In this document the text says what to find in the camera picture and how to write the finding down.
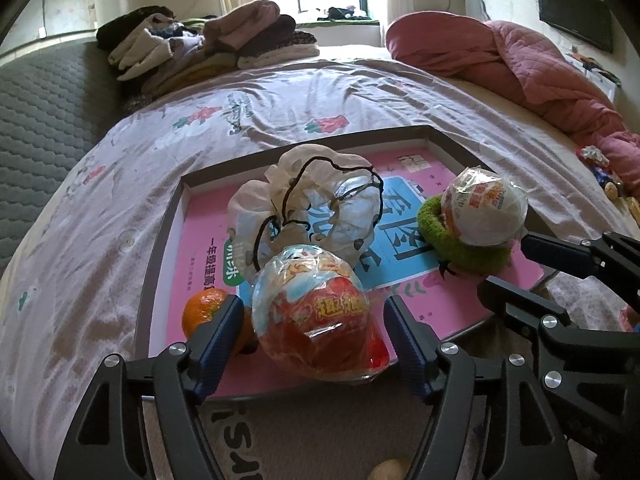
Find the orange tangerine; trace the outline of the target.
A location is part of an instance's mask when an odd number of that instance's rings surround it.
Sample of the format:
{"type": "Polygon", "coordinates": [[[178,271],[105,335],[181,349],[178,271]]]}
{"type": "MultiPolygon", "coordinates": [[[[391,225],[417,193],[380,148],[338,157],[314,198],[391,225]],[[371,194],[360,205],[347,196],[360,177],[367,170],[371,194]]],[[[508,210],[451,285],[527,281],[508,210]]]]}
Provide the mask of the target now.
{"type": "MultiPolygon", "coordinates": [[[[193,295],[184,306],[181,327],[186,339],[203,323],[210,322],[226,300],[228,292],[220,288],[208,288],[193,295]]],[[[232,354],[251,354],[257,350],[258,341],[254,333],[250,309],[244,308],[243,325],[232,354]]]]}

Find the white surprise egg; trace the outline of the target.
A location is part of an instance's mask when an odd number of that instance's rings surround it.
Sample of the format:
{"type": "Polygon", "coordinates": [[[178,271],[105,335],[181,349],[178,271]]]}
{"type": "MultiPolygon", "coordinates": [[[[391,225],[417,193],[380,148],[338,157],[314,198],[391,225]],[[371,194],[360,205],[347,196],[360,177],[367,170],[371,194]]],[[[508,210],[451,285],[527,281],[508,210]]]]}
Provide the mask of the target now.
{"type": "Polygon", "coordinates": [[[448,184],[440,199],[440,210],[446,229],[462,243],[500,246],[522,234],[528,199],[509,179],[469,167],[448,184]]]}

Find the red blue surprise egg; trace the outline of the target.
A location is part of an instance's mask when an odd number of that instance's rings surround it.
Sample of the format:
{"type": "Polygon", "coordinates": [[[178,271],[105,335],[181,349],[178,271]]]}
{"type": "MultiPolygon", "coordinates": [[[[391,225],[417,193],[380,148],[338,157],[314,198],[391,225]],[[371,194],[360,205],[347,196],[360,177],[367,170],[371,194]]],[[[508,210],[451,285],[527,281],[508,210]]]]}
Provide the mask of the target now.
{"type": "Polygon", "coordinates": [[[250,310],[262,350],[288,372],[361,382],[390,365],[360,279],[316,245],[288,246],[271,258],[257,275],[250,310]]]}

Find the beige drawstring cloth bag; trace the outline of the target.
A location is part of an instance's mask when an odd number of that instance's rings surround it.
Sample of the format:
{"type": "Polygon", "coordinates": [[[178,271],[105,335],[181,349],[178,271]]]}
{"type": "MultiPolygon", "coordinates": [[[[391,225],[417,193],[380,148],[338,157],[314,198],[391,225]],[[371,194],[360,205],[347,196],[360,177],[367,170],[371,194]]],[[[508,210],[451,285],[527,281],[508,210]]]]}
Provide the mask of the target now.
{"type": "Polygon", "coordinates": [[[285,152],[260,180],[243,183],[227,208],[231,257],[254,283],[284,248],[316,245],[356,266],[383,215],[384,181],[372,162],[320,144],[285,152]]]}

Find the yellow packet on bed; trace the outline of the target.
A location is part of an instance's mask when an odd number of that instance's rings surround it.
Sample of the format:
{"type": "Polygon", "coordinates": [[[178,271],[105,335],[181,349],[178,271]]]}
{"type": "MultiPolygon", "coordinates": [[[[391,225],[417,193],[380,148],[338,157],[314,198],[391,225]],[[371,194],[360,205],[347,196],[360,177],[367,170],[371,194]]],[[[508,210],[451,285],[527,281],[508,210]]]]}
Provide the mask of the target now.
{"type": "Polygon", "coordinates": [[[623,198],[624,203],[627,206],[632,218],[637,222],[638,226],[640,226],[640,204],[635,197],[626,196],[623,198]]]}

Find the small colourful toy figure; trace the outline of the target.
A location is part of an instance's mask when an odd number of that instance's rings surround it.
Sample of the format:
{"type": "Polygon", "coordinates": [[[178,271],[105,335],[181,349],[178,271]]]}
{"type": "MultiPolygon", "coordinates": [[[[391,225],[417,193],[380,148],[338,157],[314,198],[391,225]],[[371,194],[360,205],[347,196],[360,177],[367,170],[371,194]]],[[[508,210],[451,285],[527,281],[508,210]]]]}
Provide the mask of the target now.
{"type": "Polygon", "coordinates": [[[610,161],[596,146],[588,145],[576,150],[578,159],[591,171],[609,200],[620,198],[620,185],[614,178],[610,161]]]}

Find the walnut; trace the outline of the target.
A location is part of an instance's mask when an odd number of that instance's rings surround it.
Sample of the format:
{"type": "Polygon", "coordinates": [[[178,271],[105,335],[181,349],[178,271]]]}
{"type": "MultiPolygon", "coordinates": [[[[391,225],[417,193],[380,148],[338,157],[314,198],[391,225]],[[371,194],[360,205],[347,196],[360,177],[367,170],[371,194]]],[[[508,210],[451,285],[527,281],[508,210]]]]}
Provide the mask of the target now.
{"type": "Polygon", "coordinates": [[[376,465],[367,480],[404,480],[410,468],[410,460],[391,458],[376,465]]]}

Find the white drawer cabinet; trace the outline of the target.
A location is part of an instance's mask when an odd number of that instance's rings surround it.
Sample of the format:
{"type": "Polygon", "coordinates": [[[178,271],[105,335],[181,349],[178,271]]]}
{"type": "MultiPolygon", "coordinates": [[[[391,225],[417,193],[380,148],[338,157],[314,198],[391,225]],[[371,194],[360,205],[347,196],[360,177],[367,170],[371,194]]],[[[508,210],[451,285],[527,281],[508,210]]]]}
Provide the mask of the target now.
{"type": "Polygon", "coordinates": [[[564,58],[577,68],[588,80],[595,84],[614,104],[617,104],[618,94],[622,88],[620,78],[606,70],[602,65],[589,56],[579,53],[564,53],[564,58]]]}

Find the grey cardboard box tray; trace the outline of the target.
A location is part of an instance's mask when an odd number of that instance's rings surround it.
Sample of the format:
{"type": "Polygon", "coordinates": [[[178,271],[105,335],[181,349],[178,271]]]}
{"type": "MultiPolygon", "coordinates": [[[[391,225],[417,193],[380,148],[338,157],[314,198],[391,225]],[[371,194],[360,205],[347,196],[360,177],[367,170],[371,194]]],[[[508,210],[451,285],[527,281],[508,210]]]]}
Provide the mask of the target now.
{"type": "MultiPolygon", "coordinates": [[[[439,196],[457,174],[480,160],[431,127],[417,126],[332,136],[322,145],[355,154],[383,179],[383,212],[374,239],[355,266],[383,318],[384,300],[401,296],[413,316],[432,326],[443,340],[469,333],[490,313],[477,298],[480,278],[445,270],[444,259],[423,239],[416,214],[439,196]]],[[[137,322],[136,356],[157,356],[170,344],[186,341],[182,314],[186,302],[208,286],[238,296],[244,304],[253,287],[232,259],[229,200],[239,187],[264,177],[285,148],[274,148],[183,176],[167,204],[146,270],[137,322]]]]}

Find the pink quilted blanket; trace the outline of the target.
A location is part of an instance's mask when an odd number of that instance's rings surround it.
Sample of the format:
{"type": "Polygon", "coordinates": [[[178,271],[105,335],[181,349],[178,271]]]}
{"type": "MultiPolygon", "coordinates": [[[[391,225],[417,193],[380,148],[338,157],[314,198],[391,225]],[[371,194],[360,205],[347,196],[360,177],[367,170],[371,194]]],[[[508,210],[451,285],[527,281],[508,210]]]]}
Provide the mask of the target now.
{"type": "Polygon", "coordinates": [[[639,195],[638,134],[540,32],[511,22],[420,11],[390,25],[386,48],[398,62],[472,82],[541,117],[582,148],[595,146],[627,191],[639,195]]]}

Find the grey quilted headboard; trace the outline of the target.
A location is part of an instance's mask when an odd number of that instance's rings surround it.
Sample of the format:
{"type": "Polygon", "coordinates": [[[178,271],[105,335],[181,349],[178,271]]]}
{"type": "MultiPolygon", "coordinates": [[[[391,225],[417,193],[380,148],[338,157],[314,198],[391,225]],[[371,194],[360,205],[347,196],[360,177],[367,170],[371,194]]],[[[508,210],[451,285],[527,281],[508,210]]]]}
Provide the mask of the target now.
{"type": "Polygon", "coordinates": [[[94,40],[56,44],[1,66],[1,267],[75,165],[125,117],[94,40]]]}

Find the pile of folded clothes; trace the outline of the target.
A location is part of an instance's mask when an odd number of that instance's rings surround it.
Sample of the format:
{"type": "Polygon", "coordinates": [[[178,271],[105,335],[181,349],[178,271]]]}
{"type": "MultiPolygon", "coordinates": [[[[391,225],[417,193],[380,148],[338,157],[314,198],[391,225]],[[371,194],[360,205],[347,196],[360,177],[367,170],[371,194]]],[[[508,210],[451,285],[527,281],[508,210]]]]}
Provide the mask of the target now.
{"type": "Polygon", "coordinates": [[[144,6],[100,27],[96,42],[126,95],[148,101],[236,70],[320,53],[316,37],[297,29],[272,0],[254,0],[193,27],[164,6],[144,6]]]}

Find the black wall television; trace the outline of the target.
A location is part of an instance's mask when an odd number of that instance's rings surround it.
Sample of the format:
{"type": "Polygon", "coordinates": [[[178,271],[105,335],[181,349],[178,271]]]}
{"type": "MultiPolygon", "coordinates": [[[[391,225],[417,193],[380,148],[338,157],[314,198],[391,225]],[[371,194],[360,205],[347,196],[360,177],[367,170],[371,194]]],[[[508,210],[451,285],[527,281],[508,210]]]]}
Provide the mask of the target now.
{"type": "Polygon", "coordinates": [[[613,21],[602,0],[538,0],[539,19],[601,51],[614,51],[613,21]]]}

